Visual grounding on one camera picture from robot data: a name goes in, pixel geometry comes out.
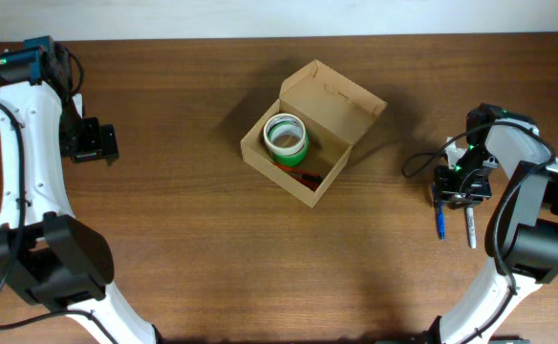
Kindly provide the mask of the blue pen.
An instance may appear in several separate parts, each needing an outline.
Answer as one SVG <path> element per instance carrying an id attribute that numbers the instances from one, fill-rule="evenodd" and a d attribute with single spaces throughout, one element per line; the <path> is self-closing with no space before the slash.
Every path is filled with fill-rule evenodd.
<path id="1" fill-rule="evenodd" d="M 435 185 L 432 187 L 433 190 L 433 202 L 436 211 L 436 226 L 439 238 L 443 241 L 445 239 L 445 221 L 442 210 L 442 202 L 440 194 Z"/>

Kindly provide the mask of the brown cardboard box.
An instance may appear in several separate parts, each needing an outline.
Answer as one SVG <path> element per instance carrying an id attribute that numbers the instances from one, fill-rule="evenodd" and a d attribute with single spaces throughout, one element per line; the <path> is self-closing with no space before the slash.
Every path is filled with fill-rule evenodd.
<path id="1" fill-rule="evenodd" d="M 321 199 L 345 167 L 354 146 L 371 129 L 387 103 L 324 63 L 314 60 L 286 78 L 279 97 L 241 140 L 243 160 L 309 207 Z M 300 118 L 310 142 L 306 158 L 294 168 L 320 175 L 316 191 L 279 169 L 263 139 L 274 115 Z"/>

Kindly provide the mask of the orange utility knife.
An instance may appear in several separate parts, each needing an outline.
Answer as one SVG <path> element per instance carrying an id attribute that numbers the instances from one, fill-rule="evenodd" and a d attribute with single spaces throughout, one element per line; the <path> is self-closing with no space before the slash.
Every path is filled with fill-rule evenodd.
<path id="1" fill-rule="evenodd" d="M 306 186 L 311 191 L 316 191 L 324 179 L 315 173 L 305 171 L 302 169 L 294 168 L 293 166 L 286 166 L 283 164 L 275 163 L 275 165 L 282 171 L 290 174 L 295 180 Z"/>

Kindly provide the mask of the green tape roll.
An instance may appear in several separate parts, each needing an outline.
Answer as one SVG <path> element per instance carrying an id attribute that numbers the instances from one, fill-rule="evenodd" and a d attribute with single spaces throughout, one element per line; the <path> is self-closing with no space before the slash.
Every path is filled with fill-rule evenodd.
<path id="1" fill-rule="evenodd" d="M 302 148 L 292 155 L 279 155 L 275 153 L 271 153 L 270 155 L 274 162 L 288 167 L 294 167 L 306 158 L 309 150 L 309 144 L 310 142 L 305 140 Z"/>

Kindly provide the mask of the cream masking tape roll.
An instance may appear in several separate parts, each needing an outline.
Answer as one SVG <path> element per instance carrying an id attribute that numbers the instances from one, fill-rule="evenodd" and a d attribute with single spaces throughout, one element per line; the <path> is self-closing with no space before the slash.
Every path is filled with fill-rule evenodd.
<path id="1" fill-rule="evenodd" d="M 276 155 L 295 155 L 304 148 L 306 138 L 307 130 L 304 122 L 289 113 L 274 115 L 264 125 L 264 142 Z"/>

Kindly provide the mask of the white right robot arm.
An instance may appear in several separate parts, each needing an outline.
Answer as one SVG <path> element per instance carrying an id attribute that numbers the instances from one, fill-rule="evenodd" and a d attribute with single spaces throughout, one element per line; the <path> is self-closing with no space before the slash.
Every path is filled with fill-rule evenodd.
<path id="1" fill-rule="evenodd" d="M 481 104 L 466 117 L 465 149 L 450 138 L 437 152 L 436 209 L 476 206 L 491 196 L 501 167 L 506 190 L 485 233 L 483 267 L 461 301 L 438 316 L 429 343 L 488 343 L 517 306 L 558 276 L 558 157 L 535 121 Z"/>

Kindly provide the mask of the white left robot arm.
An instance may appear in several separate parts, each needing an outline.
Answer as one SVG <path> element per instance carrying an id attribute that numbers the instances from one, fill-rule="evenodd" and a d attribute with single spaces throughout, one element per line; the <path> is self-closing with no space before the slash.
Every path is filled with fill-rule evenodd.
<path id="1" fill-rule="evenodd" d="M 113 162 L 115 129 L 85 114 L 80 61 L 49 36 L 0 54 L 0 288 L 101 343 L 159 343 L 118 290 L 106 239 L 70 206 L 62 162 Z"/>

